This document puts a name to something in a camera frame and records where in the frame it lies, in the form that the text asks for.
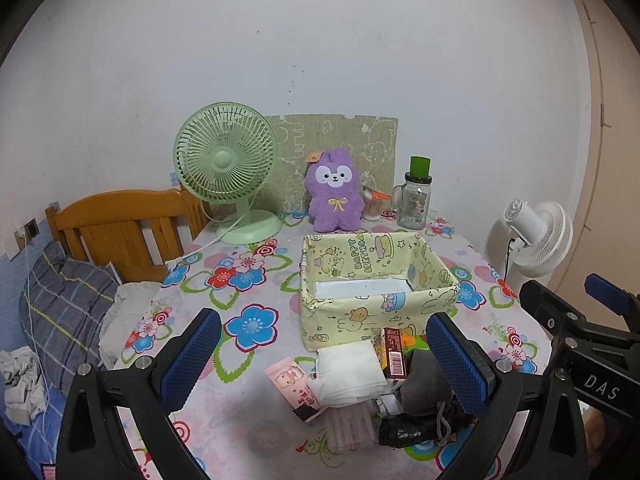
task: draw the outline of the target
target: blue textured pad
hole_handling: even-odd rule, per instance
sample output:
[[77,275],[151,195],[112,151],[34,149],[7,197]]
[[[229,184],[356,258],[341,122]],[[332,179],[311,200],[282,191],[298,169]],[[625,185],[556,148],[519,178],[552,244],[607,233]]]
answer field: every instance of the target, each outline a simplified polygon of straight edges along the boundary
[[165,413],[182,409],[220,341],[221,330],[220,316],[211,311],[162,376],[160,404]]
[[448,322],[450,328],[438,315],[429,318],[426,328],[427,345],[447,376],[462,409],[469,415],[481,418],[489,407],[495,376],[462,332],[453,322]]
[[584,280],[584,291],[619,316],[629,312],[629,298],[626,292],[602,276],[597,274],[587,276]]

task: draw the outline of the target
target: white fan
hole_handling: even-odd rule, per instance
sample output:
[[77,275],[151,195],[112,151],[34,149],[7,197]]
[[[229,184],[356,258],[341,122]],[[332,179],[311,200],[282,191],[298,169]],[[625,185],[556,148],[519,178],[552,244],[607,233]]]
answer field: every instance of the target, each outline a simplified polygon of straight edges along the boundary
[[539,278],[554,270],[574,238],[571,219],[556,202],[541,202],[531,208],[516,199],[504,210],[504,221],[524,244],[513,265],[528,278]]

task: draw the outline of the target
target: table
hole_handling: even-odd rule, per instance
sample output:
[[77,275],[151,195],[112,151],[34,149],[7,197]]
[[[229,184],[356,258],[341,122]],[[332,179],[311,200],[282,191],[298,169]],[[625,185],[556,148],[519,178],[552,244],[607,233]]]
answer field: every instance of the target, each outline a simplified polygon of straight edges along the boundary
[[[363,222],[363,229],[397,230],[393,214],[385,214],[380,222]],[[311,425],[300,421],[265,375],[265,368],[287,356],[306,369],[314,362],[300,337],[298,273],[302,238],[313,228],[303,214],[279,216],[282,230],[270,240],[249,246],[219,242],[184,259],[135,327],[116,368],[130,365],[141,355],[158,354],[201,308],[213,307],[226,330],[184,408],[170,415],[210,478],[436,478],[470,429],[453,435],[443,447],[429,441],[406,449],[373,446],[334,453],[327,444],[325,417]],[[478,341],[492,360],[504,359],[522,372],[542,373],[551,352],[549,339],[500,275],[444,218],[430,218],[422,234],[461,282],[449,315],[465,336]],[[203,247],[214,236],[214,229],[204,229],[188,252]],[[263,321],[261,330],[244,332],[238,327],[247,324],[232,322],[248,312]],[[407,329],[404,340],[415,348],[426,346],[415,332]],[[121,418],[145,477],[161,478],[129,410],[121,409]],[[524,420],[523,413],[516,416],[487,478],[501,475]]]

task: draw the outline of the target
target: metal screw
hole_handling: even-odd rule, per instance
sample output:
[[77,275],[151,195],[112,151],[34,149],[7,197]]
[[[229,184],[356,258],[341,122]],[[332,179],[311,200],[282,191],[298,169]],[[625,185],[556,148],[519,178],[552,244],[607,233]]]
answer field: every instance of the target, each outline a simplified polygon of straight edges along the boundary
[[511,372],[513,370],[513,366],[511,363],[507,361],[507,359],[500,359],[495,363],[495,367],[498,368],[503,374],[507,372]]
[[136,359],[136,368],[140,368],[141,370],[144,370],[145,368],[149,368],[150,364],[151,364],[151,357],[149,357],[148,355],[143,355],[142,357],[139,357]]
[[569,372],[564,368],[556,368],[556,377],[561,381],[567,381],[569,380]]
[[89,363],[82,363],[78,367],[78,375],[87,375],[91,371],[91,365]]

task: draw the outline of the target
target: green cap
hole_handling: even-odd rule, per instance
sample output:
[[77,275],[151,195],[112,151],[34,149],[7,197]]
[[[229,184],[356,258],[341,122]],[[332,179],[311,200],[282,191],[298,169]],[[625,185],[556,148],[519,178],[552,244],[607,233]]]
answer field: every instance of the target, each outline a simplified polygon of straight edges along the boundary
[[429,166],[431,159],[425,156],[412,156],[409,164],[409,173],[415,178],[427,178],[429,176]]

